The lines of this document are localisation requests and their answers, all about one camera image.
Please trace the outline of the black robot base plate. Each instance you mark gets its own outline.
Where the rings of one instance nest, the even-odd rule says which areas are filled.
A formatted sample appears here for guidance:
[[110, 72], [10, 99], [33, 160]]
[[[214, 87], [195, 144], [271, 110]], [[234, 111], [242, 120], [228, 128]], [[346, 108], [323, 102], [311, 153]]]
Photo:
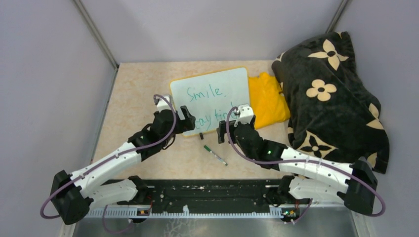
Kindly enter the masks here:
[[285, 179], [139, 180], [138, 194], [118, 205], [144, 205], [151, 217], [277, 217], [289, 222], [300, 216], [308, 198], [287, 193]]

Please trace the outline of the yellow-framed whiteboard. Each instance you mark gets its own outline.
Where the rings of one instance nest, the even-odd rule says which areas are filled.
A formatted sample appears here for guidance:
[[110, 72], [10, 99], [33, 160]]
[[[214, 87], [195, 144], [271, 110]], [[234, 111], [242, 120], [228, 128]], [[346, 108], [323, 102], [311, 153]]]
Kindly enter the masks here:
[[195, 129], [183, 136], [195, 136], [218, 128], [232, 107], [250, 103], [248, 70], [236, 67], [170, 82], [176, 109], [186, 106], [196, 118]]

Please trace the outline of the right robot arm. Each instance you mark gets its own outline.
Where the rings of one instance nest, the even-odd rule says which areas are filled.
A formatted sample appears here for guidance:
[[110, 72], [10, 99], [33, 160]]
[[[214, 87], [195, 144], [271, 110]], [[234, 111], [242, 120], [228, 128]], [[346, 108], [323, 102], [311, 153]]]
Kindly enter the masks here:
[[252, 123], [221, 121], [217, 128], [218, 142], [227, 139], [242, 158], [266, 169], [275, 169], [306, 177], [290, 177], [278, 188], [283, 203], [295, 199], [322, 199], [342, 203], [348, 209], [374, 216], [378, 198], [377, 178], [370, 165], [360, 158], [341, 163], [308, 155], [275, 141], [263, 139]]

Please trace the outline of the green whiteboard marker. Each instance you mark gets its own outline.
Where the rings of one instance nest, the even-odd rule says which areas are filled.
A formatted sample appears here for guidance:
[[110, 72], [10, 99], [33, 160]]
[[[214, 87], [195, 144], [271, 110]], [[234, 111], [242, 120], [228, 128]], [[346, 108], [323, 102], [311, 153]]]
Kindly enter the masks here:
[[223, 158], [221, 158], [219, 155], [217, 155], [214, 151], [210, 151], [210, 153], [214, 156], [214, 157], [216, 157], [220, 162], [222, 162], [225, 166], [227, 166], [228, 165], [228, 163], [223, 159]]

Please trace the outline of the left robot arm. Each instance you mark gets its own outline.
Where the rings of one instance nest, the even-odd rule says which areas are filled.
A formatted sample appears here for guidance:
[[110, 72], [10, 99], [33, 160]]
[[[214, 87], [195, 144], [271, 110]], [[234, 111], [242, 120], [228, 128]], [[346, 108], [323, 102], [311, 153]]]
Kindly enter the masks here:
[[66, 225], [83, 219], [89, 211], [115, 202], [143, 204], [148, 198], [147, 186], [138, 176], [122, 181], [108, 181], [125, 169], [140, 164], [168, 146], [177, 134], [195, 129], [195, 116], [181, 106], [184, 118], [170, 105], [154, 112], [152, 123], [133, 134], [119, 148], [87, 167], [54, 175], [50, 196], [56, 218]]

